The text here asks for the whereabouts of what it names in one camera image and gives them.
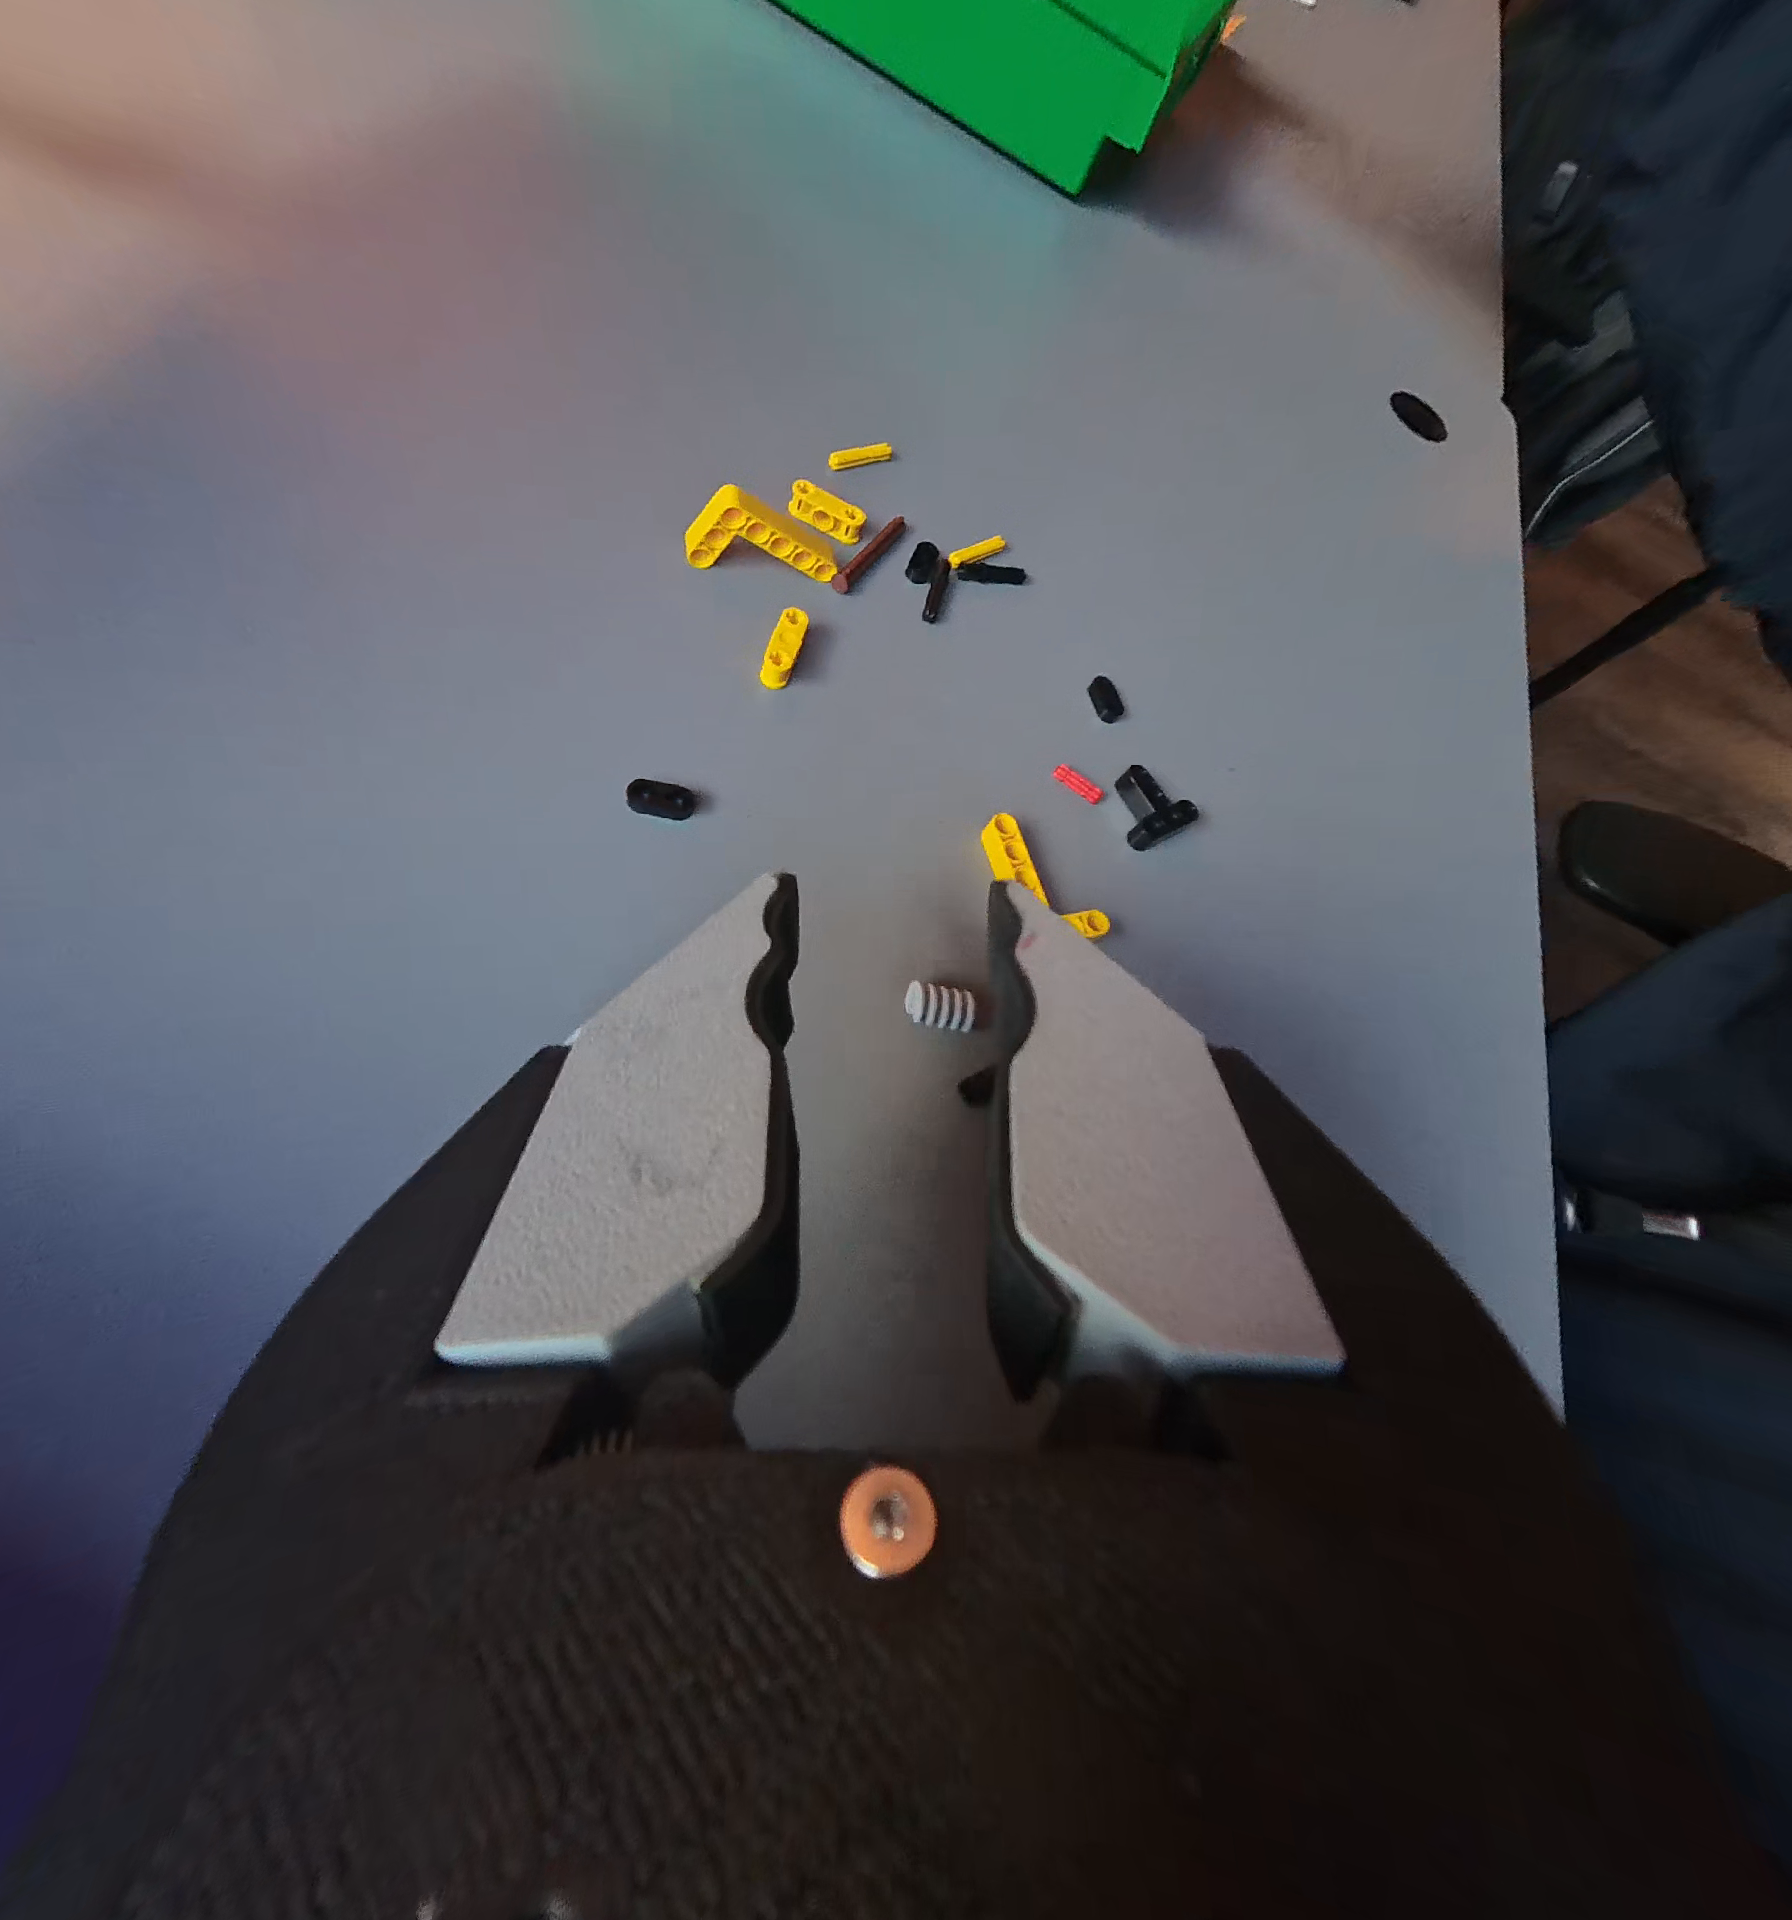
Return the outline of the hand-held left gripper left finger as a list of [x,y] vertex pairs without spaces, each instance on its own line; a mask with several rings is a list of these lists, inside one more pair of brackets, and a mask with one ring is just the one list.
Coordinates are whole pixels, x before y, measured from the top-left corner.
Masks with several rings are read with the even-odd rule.
[[460,1370],[747,1380],[798,1299],[798,885],[759,876],[600,1007],[432,1340]]

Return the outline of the person's navy clothing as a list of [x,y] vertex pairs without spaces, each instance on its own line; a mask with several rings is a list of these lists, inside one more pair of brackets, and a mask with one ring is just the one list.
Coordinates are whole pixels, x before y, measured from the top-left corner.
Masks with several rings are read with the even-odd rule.
[[1792,1885],[1792,890],[1549,1034],[1568,1426]]

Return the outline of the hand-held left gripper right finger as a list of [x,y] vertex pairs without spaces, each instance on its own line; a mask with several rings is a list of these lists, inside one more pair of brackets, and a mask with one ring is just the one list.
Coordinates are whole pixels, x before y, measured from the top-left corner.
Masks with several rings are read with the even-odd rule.
[[1212,1045],[995,880],[984,1309],[1005,1388],[1335,1380],[1344,1340]]

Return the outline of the dark navy jacket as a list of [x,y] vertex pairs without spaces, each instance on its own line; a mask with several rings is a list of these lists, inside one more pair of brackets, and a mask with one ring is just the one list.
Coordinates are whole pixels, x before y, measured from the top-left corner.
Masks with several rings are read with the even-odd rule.
[[1792,2],[1511,4],[1505,401],[1524,542],[1660,478],[1792,684]]

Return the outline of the yellow angled lego beam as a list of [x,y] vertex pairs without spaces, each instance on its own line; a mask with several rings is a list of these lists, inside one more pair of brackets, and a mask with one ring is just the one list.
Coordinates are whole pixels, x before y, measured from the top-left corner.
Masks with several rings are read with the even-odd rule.
[[684,559],[708,571],[734,547],[751,547],[816,585],[839,574],[837,551],[820,533],[738,484],[722,484],[689,525]]

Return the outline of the black chair base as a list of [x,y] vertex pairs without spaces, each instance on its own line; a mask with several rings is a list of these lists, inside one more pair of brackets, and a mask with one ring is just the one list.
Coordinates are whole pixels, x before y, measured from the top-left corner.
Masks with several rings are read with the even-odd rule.
[[1684,946],[1792,895],[1792,869],[1686,818],[1620,801],[1584,801],[1557,832],[1559,878],[1584,905]]

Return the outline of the green plastic box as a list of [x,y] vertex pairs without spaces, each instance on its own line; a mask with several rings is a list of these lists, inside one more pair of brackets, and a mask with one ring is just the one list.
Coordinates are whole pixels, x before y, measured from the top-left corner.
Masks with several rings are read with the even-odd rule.
[[780,2],[807,31],[1077,199],[1144,150],[1232,2]]

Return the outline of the black t-shaped lego connector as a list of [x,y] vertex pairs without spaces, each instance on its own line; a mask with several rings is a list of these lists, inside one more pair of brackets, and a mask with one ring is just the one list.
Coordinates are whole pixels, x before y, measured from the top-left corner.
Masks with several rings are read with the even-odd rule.
[[1116,777],[1115,792],[1130,815],[1124,839],[1133,852],[1151,852],[1202,818],[1197,802],[1173,799],[1141,763],[1133,763]]

